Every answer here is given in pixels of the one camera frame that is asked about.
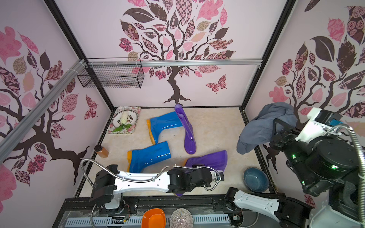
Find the grey cloth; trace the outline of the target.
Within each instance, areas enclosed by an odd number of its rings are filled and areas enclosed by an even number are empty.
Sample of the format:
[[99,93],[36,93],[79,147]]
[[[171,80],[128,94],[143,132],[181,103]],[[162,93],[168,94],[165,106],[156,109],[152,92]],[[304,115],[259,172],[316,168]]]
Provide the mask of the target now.
[[294,107],[285,102],[265,105],[259,114],[243,128],[236,146],[237,153],[247,154],[256,146],[269,142],[273,136],[276,118],[292,127],[295,127],[298,121],[294,114]]

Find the purple boot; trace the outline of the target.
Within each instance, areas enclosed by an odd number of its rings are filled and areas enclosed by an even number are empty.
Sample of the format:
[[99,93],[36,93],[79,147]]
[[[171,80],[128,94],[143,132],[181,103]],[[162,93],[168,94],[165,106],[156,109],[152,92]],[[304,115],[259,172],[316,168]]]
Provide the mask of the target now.
[[194,130],[190,124],[188,117],[180,104],[175,105],[175,112],[185,129],[184,148],[188,154],[195,154],[197,150],[194,138]]
[[200,157],[192,157],[186,160],[185,167],[210,166],[218,171],[224,171],[228,163],[226,150],[207,154]]

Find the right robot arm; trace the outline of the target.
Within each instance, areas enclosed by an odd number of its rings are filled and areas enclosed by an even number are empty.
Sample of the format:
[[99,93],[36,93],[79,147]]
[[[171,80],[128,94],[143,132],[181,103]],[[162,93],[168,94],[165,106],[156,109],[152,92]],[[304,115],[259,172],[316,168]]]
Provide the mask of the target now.
[[247,209],[276,220],[283,228],[362,228],[365,225],[365,153],[354,129],[341,115],[313,108],[299,131],[279,119],[270,146],[282,151],[305,194],[326,199],[312,207],[294,198],[269,199],[231,187],[230,210]]

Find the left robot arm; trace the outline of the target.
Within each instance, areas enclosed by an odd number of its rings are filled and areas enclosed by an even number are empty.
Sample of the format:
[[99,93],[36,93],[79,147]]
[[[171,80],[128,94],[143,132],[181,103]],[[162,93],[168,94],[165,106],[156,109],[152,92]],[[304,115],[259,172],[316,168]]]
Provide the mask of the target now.
[[122,194],[135,191],[159,191],[176,196],[195,188],[213,191],[224,181],[223,171],[209,166],[166,166],[159,173],[129,173],[119,171],[117,165],[101,166],[96,174],[89,202],[107,210],[119,207]]

